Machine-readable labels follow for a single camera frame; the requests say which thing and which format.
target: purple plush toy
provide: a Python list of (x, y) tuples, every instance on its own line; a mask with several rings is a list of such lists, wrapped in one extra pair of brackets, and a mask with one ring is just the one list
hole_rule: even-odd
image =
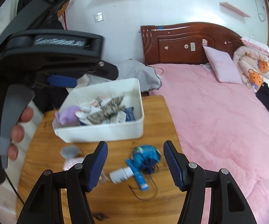
[(61, 125), (73, 125), (79, 123), (79, 119), (75, 116), (75, 112), (80, 111), (80, 106), (71, 105), (64, 109), (63, 112), (55, 112), (56, 120)]

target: cartoon bear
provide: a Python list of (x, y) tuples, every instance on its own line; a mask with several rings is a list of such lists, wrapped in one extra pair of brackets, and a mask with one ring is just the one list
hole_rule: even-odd
[(264, 83), (263, 76), (260, 73), (257, 73), (256, 71), (252, 69), (249, 69), (248, 72), (250, 75), (249, 79), (250, 79), (251, 85), (254, 86), (256, 90), (258, 90), (261, 87), (261, 85)]
[(258, 61), (258, 69), (262, 73), (268, 73), (269, 72), (269, 61)]

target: white bottle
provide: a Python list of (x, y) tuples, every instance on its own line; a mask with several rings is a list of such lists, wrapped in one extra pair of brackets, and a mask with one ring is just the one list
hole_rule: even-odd
[(126, 181), (128, 178), (132, 177), (133, 175), (134, 175), (133, 171), (128, 166), (128, 167), (123, 167), (118, 170), (112, 171), (110, 173), (110, 178), (114, 184), (118, 184), (123, 181)]

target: blue tube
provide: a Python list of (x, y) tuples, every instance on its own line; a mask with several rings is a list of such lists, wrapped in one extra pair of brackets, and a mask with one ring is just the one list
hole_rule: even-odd
[(146, 191), (147, 189), (149, 189), (148, 184), (146, 183), (143, 175), (141, 174), (141, 172), (133, 165), (132, 160), (131, 159), (126, 159), (125, 162), (127, 163), (127, 165), (131, 168), (131, 170), (134, 173), (134, 178), (137, 181), (138, 186), (140, 187), (141, 191)]

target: blue drawstring bag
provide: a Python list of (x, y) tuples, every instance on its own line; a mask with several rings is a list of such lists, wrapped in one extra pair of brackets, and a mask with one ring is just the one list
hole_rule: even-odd
[(145, 174), (155, 172), (155, 165), (160, 162), (161, 154), (154, 146), (143, 145), (134, 149), (132, 161), (136, 168)]

